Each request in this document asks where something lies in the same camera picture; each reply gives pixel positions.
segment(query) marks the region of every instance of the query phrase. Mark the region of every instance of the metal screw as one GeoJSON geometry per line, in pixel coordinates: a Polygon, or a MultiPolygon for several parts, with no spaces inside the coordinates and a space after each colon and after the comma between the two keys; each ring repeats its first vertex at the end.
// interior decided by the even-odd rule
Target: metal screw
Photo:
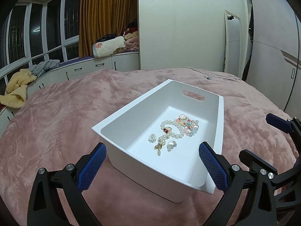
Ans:
{"type": "Polygon", "coordinates": [[[72,164],[68,164],[66,166],[66,170],[71,171],[74,168],[74,166],[72,164]]]}
{"type": "Polygon", "coordinates": [[[261,173],[262,175],[266,175],[266,170],[261,169],[261,170],[260,170],[260,173],[261,173]]]}
{"type": "Polygon", "coordinates": [[[239,170],[239,166],[233,165],[233,166],[232,166],[232,169],[233,169],[234,171],[238,171],[238,170],[239,170]]]}
{"type": "Polygon", "coordinates": [[[45,168],[40,168],[40,169],[39,169],[39,173],[40,173],[40,174],[43,174],[44,172],[45,172],[45,168]]]}

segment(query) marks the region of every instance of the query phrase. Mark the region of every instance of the blue gripper pad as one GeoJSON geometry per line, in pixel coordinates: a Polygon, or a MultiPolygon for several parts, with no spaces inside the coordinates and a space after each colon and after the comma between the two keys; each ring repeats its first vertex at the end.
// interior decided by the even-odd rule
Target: blue gripper pad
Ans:
{"type": "Polygon", "coordinates": [[[266,120],[267,124],[270,124],[271,126],[276,127],[277,129],[281,130],[284,133],[292,133],[293,132],[292,125],[288,121],[286,121],[276,115],[273,115],[271,113],[267,114],[265,120],[266,120]]]}
{"type": "Polygon", "coordinates": [[[229,188],[228,175],[204,142],[199,146],[199,155],[216,188],[225,193],[229,188]]]}
{"type": "Polygon", "coordinates": [[[101,144],[78,174],[77,189],[87,190],[106,158],[106,146],[101,144]]]}

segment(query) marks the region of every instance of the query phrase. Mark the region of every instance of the pile of jewelry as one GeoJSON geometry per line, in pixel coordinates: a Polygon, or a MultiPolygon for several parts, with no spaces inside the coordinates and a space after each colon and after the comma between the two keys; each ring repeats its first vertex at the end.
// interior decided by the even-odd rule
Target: pile of jewelry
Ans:
{"type": "MultiPolygon", "coordinates": [[[[154,149],[158,150],[158,155],[161,155],[161,149],[162,146],[166,144],[166,140],[169,138],[176,138],[180,139],[185,134],[189,137],[192,137],[194,134],[197,133],[199,129],[198,120],[191,120],[184,114],[179,115],[178,119],[175,119],[174,121],[163,121],[160,125],[161,130],[165,132],[164,135],[160,136],[158,138],[158,144],[155,146],[154,149]],[[165,127],[165,125],[173,125],[178,128],[180,133],[173,133],[171,127],[165,127]]],[[[148,141],[151,143],[154,143],[157,140],[157,137],[155,134],[151,134],[148,138],[148,141]]],[[[177,143],[175,141],[169,141],[167,143],[167,151],[171,151],[174,147],[177,146],[177,143]]]]}

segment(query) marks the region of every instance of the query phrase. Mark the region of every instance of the white plastic bin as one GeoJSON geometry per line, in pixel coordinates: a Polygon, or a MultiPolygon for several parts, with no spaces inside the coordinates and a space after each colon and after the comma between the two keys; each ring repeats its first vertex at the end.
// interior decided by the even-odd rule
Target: white plastic bin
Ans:
{"type": "Polygon", "coordinates": [[[222,153],[222,96],[169,79],[92,129],[104,139],[112,165],[154,193],[173,202],[184,200],[195,190],[213,194],[215,184],[208,176],[198,149],[207,141],[217,154],[222,153]],[[152,133],[162,136],[160,124],[173,121],[180,114],[198,120],[198,132],[192,137],[169,138],[166,143],[174,140],[177,147],[168,152],[164,145],[158,156],[154,149],[157,142],[150,143],[148,136],[152,133]]]}

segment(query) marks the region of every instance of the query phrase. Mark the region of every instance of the bedspread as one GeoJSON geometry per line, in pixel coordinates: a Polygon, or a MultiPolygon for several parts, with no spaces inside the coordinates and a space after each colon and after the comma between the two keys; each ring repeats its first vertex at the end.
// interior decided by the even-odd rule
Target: bedspread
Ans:
{"type": "MultiPolygon", "coordinates": [[[[282,173],[298,156],[288,134],[265,122],[273,113],[284,119],[263,94],[226,73],[191,69],[160,69],[121,73],[110,69],[91,73],[36,91],[10,122],[0,140],[0,195],[21,226],[26,225],[29,196],[38,168],[61,170],[76,163],[102,139],[91,127],[167,79],[187,83],[224,96],[224,140],[222,154],[233,164],[238,154],[249,149],[282,173]]],[[[59,189],[66,214],[78,225],[59,189]]],[[[213,195],[196,191],[173,203],[135,183],[106,158],[83,196],[104,225],[202,225],[223,192],[213,195]]],[[[229,225],[235,222],[240,197],[229,225]]]]}

